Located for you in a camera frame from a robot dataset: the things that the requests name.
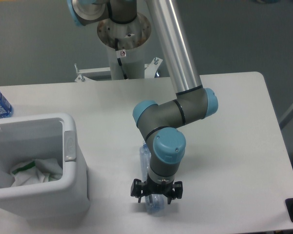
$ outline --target silver metal tube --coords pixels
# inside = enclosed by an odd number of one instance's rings
[[[160,39],[175,92],[202,85],[196,71],[176,0],[146,0]]]

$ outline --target white table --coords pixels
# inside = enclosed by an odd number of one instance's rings
[[[293,229],[285,199],[293,171],[261,74],[202,76],[218,112],[181,127],[186,154],[176,180],[183,198],[158,215],[130,197],[141,178],[142,137],[132,117],[145,99],[175,98],[169,78],[1,87],[15,116],[66,112],[89,166],[90,209],[26,221],[0,209],[0,233],[228,234]]]

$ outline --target white cloth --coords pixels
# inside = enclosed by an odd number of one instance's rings
[[[16,187],[59,180],[63,170],[55,158],[34,159],[15,165],[10,174],[15,179],[11,187]]]

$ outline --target white plastic bin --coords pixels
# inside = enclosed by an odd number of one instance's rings
[[[61,179],[11,187],[10,168],[37,158],[56,158],[63,168]],[[82,212],[89,205],[87,165],[70,115],[0,119],[0,208],[25,218],[43,218]]]

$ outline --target robotic arm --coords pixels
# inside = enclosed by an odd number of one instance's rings
[[[136,0],[68,1],[73,8],[72,13],[82,25],[109,19],[113,22],[110,25],[113,25],[114,31],[118,28],[123,30],[123,37],[121,33],[117,35],[118,38],[115,34],[114,37],[109,37],[111,42],[115,42],[114,49],[116,50],[117,48],[127,50],[137,48],[148,38],[148,33],[144,33],[148,24],[140,20],[141,26],[135,27],[135,36],[141,40],[140,44],[128,43],[130,32],[125,32],[124,25],[130,25],[139,17]],[[218,101],[211,89],[203,88],[191,57],[183,26],[179,21],[176,0],[146,0],[146,2],[161,42],[177,98],[161,105],[153,100],[146,100],[139,103],[133,110],[136,125],[150,149],[151,159],[147,180],[142,182],[135,179],[131,186],[131,196],[138,198],[140,202],[143,196],[163,194],[170,204],[173,199],[180,199],[183,193],[182,182],[174,182],[174,178],[185,154],[186,139],[176,128],[214,114],[218,109]],[[97,18],[86,19],[80,13],[81,6],[83,9],[96,8],[93,15],[97,12]]]

